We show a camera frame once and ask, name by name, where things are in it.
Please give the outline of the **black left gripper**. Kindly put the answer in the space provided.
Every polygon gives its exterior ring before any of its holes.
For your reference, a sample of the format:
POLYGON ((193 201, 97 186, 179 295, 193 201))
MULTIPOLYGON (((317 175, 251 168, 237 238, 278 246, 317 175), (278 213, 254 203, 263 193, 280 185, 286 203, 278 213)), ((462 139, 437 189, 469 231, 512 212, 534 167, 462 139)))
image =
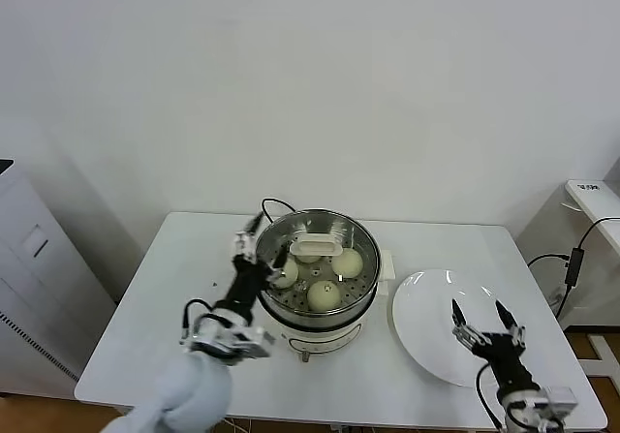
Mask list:
POLYGON ((226 295, 214 304, 215 309, 226 309, 237 315, 251 315, 252 308, 259 293, 268 283, 289 281, 285 271, 288 261, 288 249, 281 248, 269 266, 265 261, 256 259, 256 234, 264 215, 258 213, 234 237, 234 257, 232 260, 235 271, 232 284, 226 295))

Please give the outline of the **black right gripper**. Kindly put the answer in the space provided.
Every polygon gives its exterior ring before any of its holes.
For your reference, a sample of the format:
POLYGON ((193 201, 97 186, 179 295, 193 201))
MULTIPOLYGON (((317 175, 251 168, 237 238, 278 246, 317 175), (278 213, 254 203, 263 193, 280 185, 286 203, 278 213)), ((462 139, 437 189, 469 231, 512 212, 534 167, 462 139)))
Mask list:
POLYGON ((451 301, 452 334, 472 354, 486 360, 491 367, 500 392, 539 390, 532 374, 521 363, 525 351, 525 327, 519 325, 512 312, 498 299, 495 306, 504 328, 508 333, 484 333, 468 325, 458 302, 451 301))

